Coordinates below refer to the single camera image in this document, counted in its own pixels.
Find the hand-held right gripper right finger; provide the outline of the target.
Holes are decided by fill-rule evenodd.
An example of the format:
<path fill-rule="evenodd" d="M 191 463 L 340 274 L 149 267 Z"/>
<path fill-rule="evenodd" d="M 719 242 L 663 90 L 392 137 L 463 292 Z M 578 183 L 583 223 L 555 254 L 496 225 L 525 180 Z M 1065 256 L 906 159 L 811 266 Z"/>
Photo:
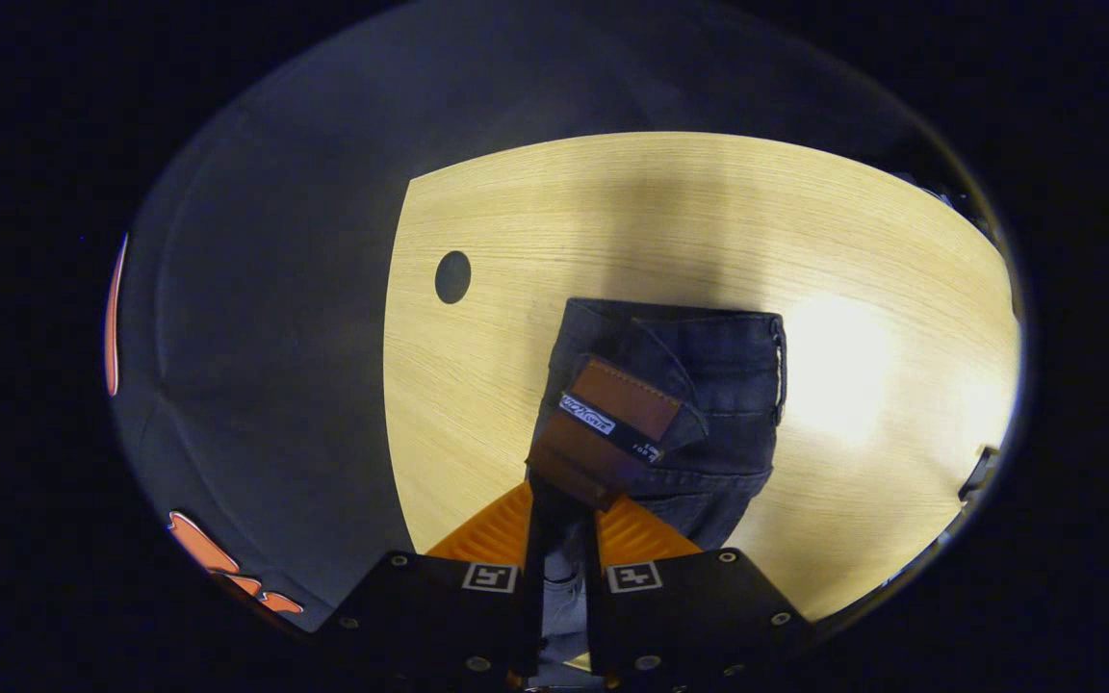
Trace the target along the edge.
<path fill-rule="evenodd" d="M 737 548 L 630 499 L 590 510 L 588 661 L 608 692 L 773 692 L 817 629 Z"/>

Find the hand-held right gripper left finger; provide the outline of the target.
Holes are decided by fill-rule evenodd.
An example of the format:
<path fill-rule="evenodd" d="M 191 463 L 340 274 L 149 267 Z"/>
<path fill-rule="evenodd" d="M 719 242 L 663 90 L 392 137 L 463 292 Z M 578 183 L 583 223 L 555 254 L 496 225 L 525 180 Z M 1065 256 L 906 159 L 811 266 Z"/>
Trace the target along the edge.
<path fill-rule="evenodd" d="M 521 482 L 427 552 L 386 552 L 317 632 L 383 692 L 519 692 L 540 670 L 542 526 Z"/>

